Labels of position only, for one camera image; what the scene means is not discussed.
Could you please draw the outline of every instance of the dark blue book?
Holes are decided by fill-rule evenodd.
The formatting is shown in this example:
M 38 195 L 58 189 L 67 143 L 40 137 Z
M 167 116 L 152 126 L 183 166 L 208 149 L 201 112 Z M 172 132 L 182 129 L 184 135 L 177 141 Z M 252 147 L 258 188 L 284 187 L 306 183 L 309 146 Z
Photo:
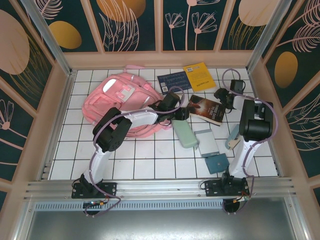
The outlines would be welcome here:
M 167 94 L 171 87 L 177 86 L 183 90 L 191 89 L 191 84 L 185 71 L 171 73 L 167 75 L 158 76 L 162 94 Z M 173 89 L 174 93 L 179 92 L 179 89 Z

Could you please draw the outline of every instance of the vent grille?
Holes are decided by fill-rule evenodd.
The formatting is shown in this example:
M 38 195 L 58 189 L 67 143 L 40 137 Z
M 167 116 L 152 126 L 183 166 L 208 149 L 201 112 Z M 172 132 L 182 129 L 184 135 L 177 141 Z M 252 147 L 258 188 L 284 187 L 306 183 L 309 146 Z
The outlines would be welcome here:
M 84 202 L 38 202 L 35 211 L 83 211 L 87 205 Z M 88 211 L 108 209 L 115 201 L 103 206 L 90 207 Z M 185 209 L 221 209 L 222 199 L 203 200 L 146 200 L 146 201 L 122 201 L 113 211 L 121 210 L 185 210 Z

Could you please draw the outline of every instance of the floral wall panel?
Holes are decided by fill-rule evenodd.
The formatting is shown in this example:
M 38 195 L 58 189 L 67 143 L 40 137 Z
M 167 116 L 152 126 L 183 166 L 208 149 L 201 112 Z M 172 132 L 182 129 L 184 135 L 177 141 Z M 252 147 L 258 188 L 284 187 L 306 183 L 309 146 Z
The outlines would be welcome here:
M 0 178 L 11 181 L 33 117 L 0 89 Z
M 155 51 L 154 0 L 90 0 L 106 52 Z
M 279 0 L 236 0 L 221 50 L 253 50 Z
M 213 50 L 225 0 L 163 0 L 163 50 Z
M 320 70 L 320 1 L 306 0 L 266 68 L 284 107 Z
M 320 84 L 287 115 L 292 136 L 309 178 L 320 174 Z
M 0 23 L 0 77 L 37 109 L 52 65 L 8 0 Z
M 98 51 L 80 0 L 34 2 L 63 52 Z
M 278 28 L 276 29 L 276 31 L 274 32 L 272 38 L 270 39 L 268 45 L 266 46 L 264 52 L 262 53 L 262 57 L 264 58 L 267 54 L 267 52 L 269 51 L 272 43 L 274 42 L 274 39 L 276 38 L 276 36 L 278 35 L 278 33 L 280 32 L 281 28 L 283 27 L 285 21 L 287 20 L 289 14 L 291 13 L 292 9 L 294 8 L 295 4 L 297 3 L 297 0 L 292 0 L 288 10 L 285 12 L 285 15 L 282 19 L 282 21 L 280 22 Z

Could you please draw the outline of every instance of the book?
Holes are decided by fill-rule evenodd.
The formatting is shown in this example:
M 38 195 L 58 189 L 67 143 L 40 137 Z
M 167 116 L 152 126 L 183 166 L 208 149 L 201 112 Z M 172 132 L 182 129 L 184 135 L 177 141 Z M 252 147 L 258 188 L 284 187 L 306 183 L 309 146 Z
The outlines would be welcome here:
M 194 92 L 203 91 L 216 86 L 215 81 L 204 62 L 185 66 L 183 70 L 185 71 Z
M 191 85 L 185 71 L 171 73 L 167 75 L 157 76 L 161 87 L 162 94 L 167 94 L 169 89 L 173 86 L 182 88 L 182 90 L 191 89 Z M 180 90 L 174 88 L 172 92 L 179 92 Z
M 198 148 L 201 157 L 208 158 L 219 154 L 218 145 L 211 129 L 195 131 L 194 134 L 199 142 Z
M 187 105 L 191 116 L 201 118 L 212 124 L 220 126 L 224 118 L 226 108 L 218 102 L 192 95 Z

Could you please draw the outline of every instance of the metal plate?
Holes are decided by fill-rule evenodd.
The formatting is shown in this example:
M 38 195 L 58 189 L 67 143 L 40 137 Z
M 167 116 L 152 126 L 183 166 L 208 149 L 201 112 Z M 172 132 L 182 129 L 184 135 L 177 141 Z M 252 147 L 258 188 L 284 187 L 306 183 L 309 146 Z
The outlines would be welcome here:
M 229 188 L 228 192 L 223 192 L 221 179 L 205 181 L 204 187 L 205 195 L 207 197 L 242 196 L 242 192 L 239 191 L 238 187 Z M 247 182 L 245 182 L 242 191 L 249 195 L 249 187 Z
M 105 191 L 108 194 L 116 195 L 117 193 L 117 183 L 116 182 L 102 182 L 98 185 L 100 189 Z M 72 199 L 104 199 L 105 195 L 101 192 L 93 194 L 91 192 L 85 191 L 81 183 L 73 184 L 72 189 Z

